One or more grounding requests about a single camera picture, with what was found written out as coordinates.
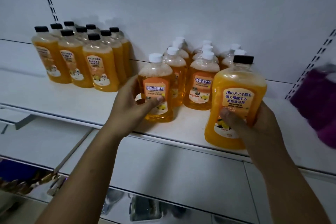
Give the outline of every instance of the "black bottle cap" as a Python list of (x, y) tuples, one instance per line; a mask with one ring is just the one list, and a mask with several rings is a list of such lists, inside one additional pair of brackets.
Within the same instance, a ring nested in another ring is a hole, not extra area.
[(103, 36), (110, 36), (110, 35), (112, 35), (112, 34), (111, 34), (111, 31), (106, 30), (106, 29), (101, 30), (100, 33), (101, 33), (101, 35), (103, 35)]
[(50, 24), (50, 27), (51, 27), (51, 29), (62, 29), (63, 28), (61, 23)]
[(65, 21), (64, 22), (64, 26), (74, 26), (74, 22), (73, 21)]
[(240, 64), (253, 64), (253, 56), (246, 56), (246, 55), (235, 55), (233, 58), (233, 63), (240, 63)]
[(87, 29), (96, 29), (96, 25), (94, 24), (86, 24)]
[(74, 35), (74, 32), (71, 29), (63, 29), (63, 30), (61, 30), (61, 35), (62, 36), (70, 36), (70, 35)]
[(110, 27), (110, 31), (113, 32), (113, 33), (118, 33), (119, 28), (118, 27)]
[(36, 32), (49, 32), (49, 29), (47, 26), (36, 26), (35, 31)]
[(87, 34), (89, 40), (97, 41), (100, 40), (100, 35), (98, 33)]
[(87, 32), (87, 28), (82, 27), (82, 26), (76, 27), (76, 30), (77, 30), (78, 33), (86, 33)]

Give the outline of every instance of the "orange label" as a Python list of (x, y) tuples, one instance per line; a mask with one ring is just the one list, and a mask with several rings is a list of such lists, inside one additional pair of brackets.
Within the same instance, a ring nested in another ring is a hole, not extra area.
[(47, 48), (41, 46), (35, 46), (42, 63), (47, 70), (47, 73), (51, 76), (58, 77), (61, 76), (61, 72), (57, 69), (57, 66), (54, 64), (54, 60), (51, 57), (50, 51)]
[(189, 99), (192, 102), (203, 104), (209, 101), (211, 94), (212, 77), (206, 72), (196, 72), (193, 74), (193, 84), (189, 92)]
[[(145, 102), (151, 98), (155, 98), (159, 95), (164, 96), (166, 99), (168, 97), (169, 92), (169, 81), (159, 78), (159, 77), (151, 77), (145, 79), (143, 81), (143, 87), (145, 89)], [(167, 100), (157, 107), (154, 107), (149, 113), (150, 114), (164, 114), (168, 111)]]
[(173, 69), (173, 72), (175, 74), (175, 81), (174, 84), (171, 86), (172, 90), (172, 98), (176, 98), (179, 94), (179, 76), (180, 71), (177, 67), (171, 67)]
[(93, 82), (99, 86), (109, 85), (110, 80), (105, 73), (103, 59), (94, 55), (87, 56), (86, 59), (90, 67)]
[(67, 50), (61, 50), (60, 52), (65, 60), (67, 67), (69, 68), (70, 76), (77, 81), (84, 80), (84, 76), (81, 74), (81, 71), (77, 68), (75, 55)]
[[(252, 104), (254, 93), (243, 88), (229, 88), (223, 91), (222, 107), (226, 107), (231, 112), (236, 113), (246, 121)], [(214, 130), (217, 134), (228, 138), (239, 138), (238, 134), (224, 123), (218, 116)]]

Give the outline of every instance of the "hand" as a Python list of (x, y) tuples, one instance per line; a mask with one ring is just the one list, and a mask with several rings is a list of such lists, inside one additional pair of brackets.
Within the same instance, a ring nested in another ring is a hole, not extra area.
[(240, 117), (223, 108), (220, 117), (244, 141), (252, 162), (261, 171), (272, 171), (281, 161), (292, 162), (272, 110), (262, 102), (255, 125), (249, 127)]
[(134, 100), (137, 83), (136, 75), (130, 78), (119, 90), (110, 116), (103, 126), (103, 129), (109, 130), (109, 132), (113, 133), (113, 136), (120, 140), (131, 133), (150, 110), (164, 102), (164, 97), (158, 96), (138, 105)]

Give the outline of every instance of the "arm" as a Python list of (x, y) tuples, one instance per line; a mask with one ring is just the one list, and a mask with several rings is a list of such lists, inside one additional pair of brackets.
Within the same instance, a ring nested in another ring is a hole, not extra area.
[(261, 171), (275, 224), (330, 224), (314, 192), (289, 156), (276, 117), (262, 102), (253, 128), (223, 108), (221, 118), (242, 138)]
[(119, 90), (106, 124), (36, 224), (98, 223), (121, 139), (164, 100), (160, 96), (137, 105), (134, 100), (136, 83), (135, 76)]

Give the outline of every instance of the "cartoon image on label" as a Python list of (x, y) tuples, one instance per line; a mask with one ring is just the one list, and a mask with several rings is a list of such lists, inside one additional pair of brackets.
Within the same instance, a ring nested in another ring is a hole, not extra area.
[(109, 85), (110, 80), (105, 73), (103, 59), (94, 55), (87, 56), (86, 59), (90, 67), (93, 82), (99, 86)]
[(172, 98), (177, 98), (179, 94), (179, 76), (180, 73), (176, 71), (175, 67), (173, 67), (173, 72), (175, 74), (174, 84), (171, 86)]
[(60, 52), (65, 60), (67, 67), (69, 68), (70, 76), (77, 81), (84, 80), (84, 76), (81, 74), (81, 71), (77, 68), (77, 63), (74, 54), (67, 50), (61, 50)]
[[(143, 81), (145, 90), (145, 102), (151, 98), (156, 98), (159, 95), (166, 97), (169, 92), (169, 81), (158, 77), (151, 77)], [(167, 101), (154, 107), (149, 113), (154, 115), (161, 115), (168, 111)]]
[(203, 104), (209, 101), (212, 78), (194, 73), (194, 83), (189, 93), (192, 102)]
[(57, 66), (54, 64), (54, 60), (51, 57), (51, 54), (47, 48), (41, 46), (35, 46), (42, 63), (47, 70), (47, 73), (51, 76), (58, 77), (61, 76), (61, 72), (57, 69)]
[[(247, 114), (249, 113), (253, 97), (254, 93), (250, 90), (243, 88), (225, 89), (223, 92), (222, 107), (226, 107), (231, 112), (234, 112), (240, 116), (246, 122)], [(223, 137), (239, 138), (238, 134), (232, 128), (226, 125), (220, 116), (217, 117), (214, 130), (217, 134)]]

